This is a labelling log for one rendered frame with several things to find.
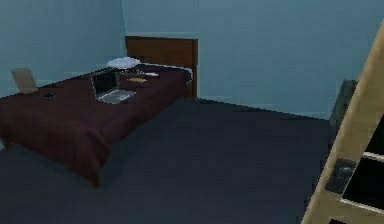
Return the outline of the white pillow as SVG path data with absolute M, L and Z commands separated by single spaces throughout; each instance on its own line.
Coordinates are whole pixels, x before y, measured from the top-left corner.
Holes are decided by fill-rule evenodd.
M 141 61 L 131 57 L 116 58 L 107 63 L 108 67 L 117 69 L 128 69 L 137 66 Z

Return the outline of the open grey laptop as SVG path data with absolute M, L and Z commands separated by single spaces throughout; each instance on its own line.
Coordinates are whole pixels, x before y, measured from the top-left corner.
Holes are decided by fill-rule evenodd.
M 114 70 L 92 75 L 91 82 L 96 100 L 103 103 L 119 104 L 135 95 L 133 91 L 120 88 L 118 74 Z

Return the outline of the bed with dark red cover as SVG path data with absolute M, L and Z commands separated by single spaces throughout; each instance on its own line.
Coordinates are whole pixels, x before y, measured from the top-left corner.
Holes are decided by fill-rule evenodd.
M 135 83 L 127 81 L 135 75 L 118 74 L 121 87 L 135 92 L 119 104 L 96 100 L 91 76 L 99 70 L 0 98 L 0 142 L 34 151 L 97 187 L 114 144 L 176 100 L 197 97 L 196 39 L 127 36 L 125 48 L 142 61 L 138 70 L 160 76 Z

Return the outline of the dark grey lump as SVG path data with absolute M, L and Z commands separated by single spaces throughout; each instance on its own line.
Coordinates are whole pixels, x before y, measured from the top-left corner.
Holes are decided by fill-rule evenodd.
M 342 194 L 353 175 L 356 165 L 355 161 L 337 158 L 325 189 L 333 193 Z

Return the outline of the light wood shelf unit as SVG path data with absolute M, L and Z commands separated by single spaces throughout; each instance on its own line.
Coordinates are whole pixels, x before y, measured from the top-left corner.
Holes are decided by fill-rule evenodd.
M 337 158 L 384 162 L 384 156 L 366 148 L 384 115 L 384 19 L 366 59 L 358 84 L 333 146 L 306 208 L 301 224 L 384 224 L 384 210 L 344 199 L 325 189 Z

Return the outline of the tan chair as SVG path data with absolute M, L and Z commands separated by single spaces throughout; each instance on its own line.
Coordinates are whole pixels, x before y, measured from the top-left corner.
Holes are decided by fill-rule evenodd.
M 29 68 L 16 68 L 11 73 L 20 93 L 30 94 L 38 90 Z

